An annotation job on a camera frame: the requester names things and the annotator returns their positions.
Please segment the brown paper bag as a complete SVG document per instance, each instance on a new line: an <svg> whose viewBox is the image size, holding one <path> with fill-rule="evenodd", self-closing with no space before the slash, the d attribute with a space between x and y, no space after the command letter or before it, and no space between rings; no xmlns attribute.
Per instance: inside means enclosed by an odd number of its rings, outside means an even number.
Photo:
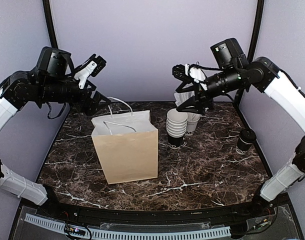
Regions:
<svg viewBox="0 0 305 240"><path fill-rule="evenodd" d="M159 131L149 110L110 112L91 122L92 142L109 185L158 177Z"/></svg>

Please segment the black plastic cup lid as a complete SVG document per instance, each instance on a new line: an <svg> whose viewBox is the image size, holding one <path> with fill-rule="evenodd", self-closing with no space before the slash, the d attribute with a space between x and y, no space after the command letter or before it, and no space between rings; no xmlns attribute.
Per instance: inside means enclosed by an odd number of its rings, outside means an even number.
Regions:
<svg viewBox="0 0 305 240"><path fill-rule="evenodd" d="M257 136L252 129L244 128L240 131L239 138L243 143L250 145L256 141Z"/></svg>

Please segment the black paper coffee cup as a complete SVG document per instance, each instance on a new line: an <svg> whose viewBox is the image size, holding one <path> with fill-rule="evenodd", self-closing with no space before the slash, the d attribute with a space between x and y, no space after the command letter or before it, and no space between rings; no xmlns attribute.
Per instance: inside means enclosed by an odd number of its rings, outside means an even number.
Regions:
<svg viewBox="0 0 305 240"><path fill-rule="evenodd" d="M242 139L238 139L236 147L235 147L235 151L239 154L239 155L245 155L246 152L251 148L253 144L251 142L245 142Z"/></svg>

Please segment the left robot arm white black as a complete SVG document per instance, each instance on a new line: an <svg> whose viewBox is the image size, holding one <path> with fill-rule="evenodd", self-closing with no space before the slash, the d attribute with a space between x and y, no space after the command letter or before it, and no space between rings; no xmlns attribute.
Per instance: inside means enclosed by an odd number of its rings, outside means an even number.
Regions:
<svg viewBox="0 0 305 240"><path fill-rule="evenodd" d="M75 106L87 116L109 106L111 100L97 91L89 77L96 77L106 60L92 54L74 66L72 54L45 46L31 70L18 70L0 83L0 132L26 105L38 108L52 103ZM39 184L14 172L0 159L0 189L43 209L52 218L63 214L63 206L51 186Z"/></svg>

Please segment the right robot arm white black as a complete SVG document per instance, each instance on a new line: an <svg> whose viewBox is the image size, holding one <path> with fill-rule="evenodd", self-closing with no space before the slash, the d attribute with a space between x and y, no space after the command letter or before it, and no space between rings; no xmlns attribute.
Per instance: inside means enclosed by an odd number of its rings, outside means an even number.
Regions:
<svg viewBox="0 0 305 240"><path fill-rule="evenodd" d="M305 177L305 94L286 71L267 57L249 61L235 38L220 41L210 48L218 67L206 76L199 64L178 64L172 75L181 81L177 93L193 95L177 107L179 112L203 115L212 100L235 90L254 87L272 100L278 114L297 125L303 137L290 159L265 183L248 205L247 212L258 217L280 193Z"/></svg>

